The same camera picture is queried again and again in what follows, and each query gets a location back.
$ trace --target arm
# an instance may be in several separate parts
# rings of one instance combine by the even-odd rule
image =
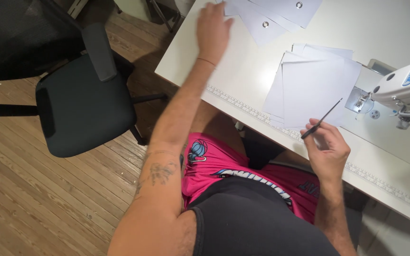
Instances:
[[[310,119],[306,125],[310,129],[319,120]],[[357,256],[347,226],[343,198],[343,171],[350,148],[338,129],[321,123],[316,134],[322,135],[328,150],[319,150],[313,136],[304,139],[311,167],[319,178],[320,196],[316,208],[314,224],[322,230],[335,249],[342,256]]]
[[[154,127],[134,200],[113,235],[109,256],[177,255],[188,237],[194,236],[193,244],[195,233],[185,228],[191,213],[181,213],[179,155],[206,82],[227,47],[231,24],[224,21],[224,3],[202,9],[199,56]]]

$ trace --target measuring tape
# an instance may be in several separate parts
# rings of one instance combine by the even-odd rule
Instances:
[[[300,138],[299,133],[295,131],[291,131],[288,129],[284,128],[279,128],[273,125],[270,125],[270,117],[266,114],[264,114],[261,111],[258,111],[257,109],[249,106],[248,104],[245,104],[244,102],[238,100],[237,98],[231,96],[228,93],[223,92],[222,90],[207,84],[207,88],[205,90],[208,94],[216,97],[222,102],[227,103],[228,105],[232,106],[233,108],[239,110],[240,112],[246,114],[247,116],[251,117],[252,119],[258,121],[259,123],[266,125],[270,127],[272,130],[278,132],[279,134],[291,139],[292,141],[299,143],[301,145],[305,145],[303,143],[303,140]],[[345,171],[348,173],[354,175],[357,178],[360,178],[364,180],[366,183],[371,184],[373,187],[378,188],[379,190],[383,191],[384,193],[387,193],[388,195],[402,201],[403,203],[407,204],[410,206],[410,196],[390,185],[389,183],[381,180],[380,178],[374,176],[373,174],[365,171],[363,168],[360,168],[359,166],[351,163],[348,161],[345,166]]]

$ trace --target person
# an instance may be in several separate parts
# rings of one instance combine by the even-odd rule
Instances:
[[[229,40],[233,19],[224,19],[224,5],[200,11],[199,54],[156,123],[108,255],[357,255],[341,179],[350,148],[335,127],[322,123],[315,133],[327,150],[313,136],[304,139],[316,176],[272,164],[253,170],[232,120],[201,101]],[[317,122],[310,119],[306,129]]]

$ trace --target mesh chair back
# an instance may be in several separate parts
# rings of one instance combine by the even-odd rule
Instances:
[[[0,80],[38,76],[84,49],[80,26],[53,0],[0,0]]]

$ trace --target office chair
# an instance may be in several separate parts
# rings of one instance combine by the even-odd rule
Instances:
[[[39,115],[57,157],[84,153],[128,130],[146,145],[134,104],[167,96],[131,98],[126,83],[134,66],[111,50],[103,24],[82,29],[52,0],[0,0],[0,80],[39,76],[65,59],[38,82],[37,106],[0,104],[0,117]]]

